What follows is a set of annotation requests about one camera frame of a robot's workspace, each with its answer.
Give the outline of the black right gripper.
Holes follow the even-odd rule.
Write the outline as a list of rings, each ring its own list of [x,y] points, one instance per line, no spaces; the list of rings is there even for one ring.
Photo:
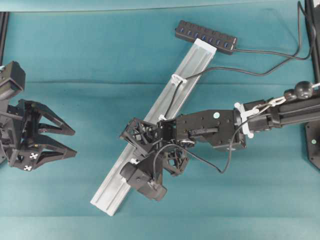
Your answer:
[[[156,124],[133,118],[120,135],[133,147],[133,158],[137,164],[155,154],[153,172],[156,173],[156,160],[163,160],[163,168],[171,175],[182,174],[189,158],[176,140],[176,128],[173,120],[161,120]]]

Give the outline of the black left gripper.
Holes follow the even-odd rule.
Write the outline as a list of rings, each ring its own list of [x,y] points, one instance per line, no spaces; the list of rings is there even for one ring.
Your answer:
[[[42,117],[54,125],[40,123]],[[73,136],[75,130],[45,104],[21,99],[13,106],[5,100],[0,105],[0,162],[35,170],[45,163],[76,156],[75,150],[38,133]]]

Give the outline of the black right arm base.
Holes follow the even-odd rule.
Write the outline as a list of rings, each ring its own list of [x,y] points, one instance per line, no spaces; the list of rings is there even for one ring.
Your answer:
[[[320,169],[320,121],[310,121],[305,125],[308,160]]]

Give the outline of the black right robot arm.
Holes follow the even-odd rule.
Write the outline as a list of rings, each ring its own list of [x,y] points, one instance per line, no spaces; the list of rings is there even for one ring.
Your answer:
[[[245,104],[232,110],[204,110],[182,114],[157,123],[132,119],[121,138],[134,147],[135,162],[126,163],[120,175],[127,181],[142,174],[148,182],[159,182],[163,170],[183,173],[198,142],[231,153],[246,147],[246,138],[256,132],[285,125],[317,121],[320,118],[320,86],[301,81],[282,96]]]

